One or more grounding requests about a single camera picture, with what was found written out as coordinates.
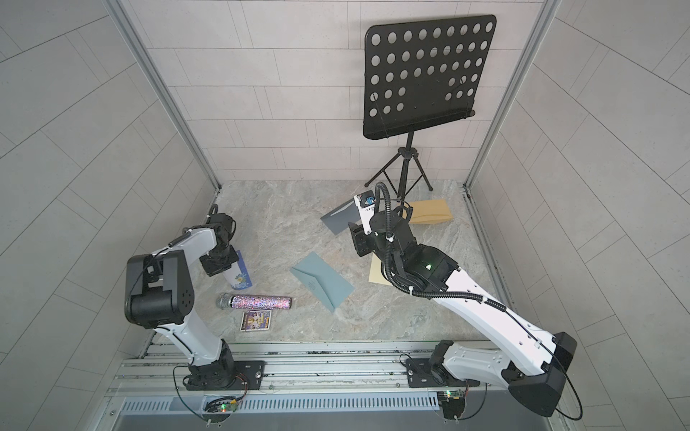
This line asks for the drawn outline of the tan kraft envelope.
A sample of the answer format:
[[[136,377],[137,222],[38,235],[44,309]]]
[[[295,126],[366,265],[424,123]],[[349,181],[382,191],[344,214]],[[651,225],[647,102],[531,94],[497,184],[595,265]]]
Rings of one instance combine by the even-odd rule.
[[[445,199],[413,201],[410,206],[410,224],[441,224],[454,219]]]

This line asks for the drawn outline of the teal blue envelope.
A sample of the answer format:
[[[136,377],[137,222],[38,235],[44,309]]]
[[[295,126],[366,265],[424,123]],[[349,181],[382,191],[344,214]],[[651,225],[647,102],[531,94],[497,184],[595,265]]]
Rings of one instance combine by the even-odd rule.
[[[335,312],[354,292],[354,286],[315,252],[298,262],[290,272],[329,312]]]

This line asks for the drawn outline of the white letter with blue print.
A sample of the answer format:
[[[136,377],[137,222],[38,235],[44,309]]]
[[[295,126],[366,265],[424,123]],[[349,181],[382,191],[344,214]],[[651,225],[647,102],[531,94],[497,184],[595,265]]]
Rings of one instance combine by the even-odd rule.
[[[246,269],[242,253],[236,252],[238,261],[225,270],[222,275],[233,290],[246,290],[253,286],[249,271]]]

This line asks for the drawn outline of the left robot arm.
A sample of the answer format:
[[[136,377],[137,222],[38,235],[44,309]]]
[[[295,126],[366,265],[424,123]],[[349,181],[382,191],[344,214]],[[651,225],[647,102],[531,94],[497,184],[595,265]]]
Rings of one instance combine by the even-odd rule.
[[[184,230],[152,254],[129,258],[124,314],[129,323],[169,339],[188,360],[189,391],[230,388],[236,380],[234,360],[224,339],[214,335],[194,310],[190,265],[198,261],[209,277],[231,269],[239,257],[231,240],[236,222],[214,204],[206,222]]]

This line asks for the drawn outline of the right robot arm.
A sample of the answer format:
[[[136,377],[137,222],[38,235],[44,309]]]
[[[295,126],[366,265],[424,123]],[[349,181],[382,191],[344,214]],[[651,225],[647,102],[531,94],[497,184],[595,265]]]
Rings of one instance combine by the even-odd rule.
[[[495,346],[477,350],[440,341],[429,359],[433,378],[445,386],[467,380],[496,385],[539,416],[557,413],[564,389],[572,386],[574,337],[533,325],[480,287],[447,253],[417,242],[410,228],[413,209],[406,202],[395,206],[384,183],[353,202],[360,220],[349,229],[357,254],[376,255],[392,287],[451,310]]]

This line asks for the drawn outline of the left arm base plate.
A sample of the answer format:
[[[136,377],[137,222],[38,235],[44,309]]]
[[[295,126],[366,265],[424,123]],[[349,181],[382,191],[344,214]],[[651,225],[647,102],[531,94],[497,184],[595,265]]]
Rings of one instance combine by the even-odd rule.
[[[214,361],[205,366],[189,366],[183,378],[188,391],[259,390],[264,374],[264,361],[239,361],[229,365]]]

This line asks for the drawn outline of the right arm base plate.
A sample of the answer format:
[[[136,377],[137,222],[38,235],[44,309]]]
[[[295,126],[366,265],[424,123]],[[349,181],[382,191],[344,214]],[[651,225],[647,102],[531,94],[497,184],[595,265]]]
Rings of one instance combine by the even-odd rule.
[[[465,388],[478,387],[476,380],[459,380],[439,368],[433,368],[429,359],[405,356],[404,365],[410,388]]]

